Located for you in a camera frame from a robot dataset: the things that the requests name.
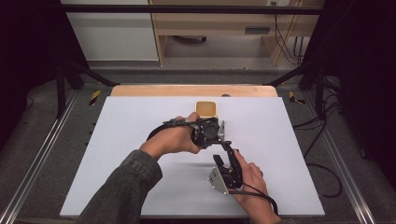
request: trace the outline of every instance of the person's left hand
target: person's left hand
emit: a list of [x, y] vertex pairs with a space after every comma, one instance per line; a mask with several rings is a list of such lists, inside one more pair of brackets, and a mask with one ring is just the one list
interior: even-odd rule
[[[187, 120], [196, 121], [198, 118], [199, 115], [193, 112], [187, 117]], [[200, 148], [191, 141], [191, 131], [192, 128], [188, 126], [162, 130], [143, 143], [140, 150], [148, 153], [155, 160], [167, 153], [188, 151], [196, 154]]]

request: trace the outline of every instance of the gray sleeve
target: gray sleeve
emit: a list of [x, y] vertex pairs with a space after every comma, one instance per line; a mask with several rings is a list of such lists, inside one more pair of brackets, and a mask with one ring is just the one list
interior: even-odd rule
[[134, 150], [93, 195], [78, 223], [138, 223], [149, 191], [162, 177], [158, 162]]

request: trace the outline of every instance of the white board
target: white board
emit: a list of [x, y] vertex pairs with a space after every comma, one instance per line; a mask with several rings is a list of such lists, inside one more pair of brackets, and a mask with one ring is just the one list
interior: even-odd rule
[[[195, 102], [204, 100], [218, 104], [226, 140], [261, 167], [281, 216], [324, 216], [283, 101], [269, 97], [107, 97], [61, 216], [78, 217], [111, 172], [153, 129], [176, 116], [187, 117]], [[246, 217], [232, 195], [217, 192], [207, 181], [214, 154], [228, 163], [221, 146], [197, 155], [162, 156], [163, 179], [148, 193], [142, 217]]]

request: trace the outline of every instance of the wooden board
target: wooden board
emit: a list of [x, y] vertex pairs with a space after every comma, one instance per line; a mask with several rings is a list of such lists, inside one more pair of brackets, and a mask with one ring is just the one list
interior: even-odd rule
[[260, 96], [277, 97], [272, 86], [250, 85], [120, 85], [111, 96]]

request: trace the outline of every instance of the trigger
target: trigger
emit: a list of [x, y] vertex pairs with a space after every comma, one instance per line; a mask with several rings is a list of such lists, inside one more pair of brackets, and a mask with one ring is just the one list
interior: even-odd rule
[[217, 166], [224, 165], [224, 161], [221, 159], [220, 155], [213, 155], [213, 160], [215, 160]]

